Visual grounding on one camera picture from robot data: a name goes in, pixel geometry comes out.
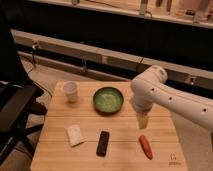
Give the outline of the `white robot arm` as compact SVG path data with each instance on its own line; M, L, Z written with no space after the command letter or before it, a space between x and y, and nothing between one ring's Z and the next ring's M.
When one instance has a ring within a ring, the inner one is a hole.
M134 110L148 113L158 104L213 133L213 100L167 86L167 78L166 70L158 65L134 77L130 83Z

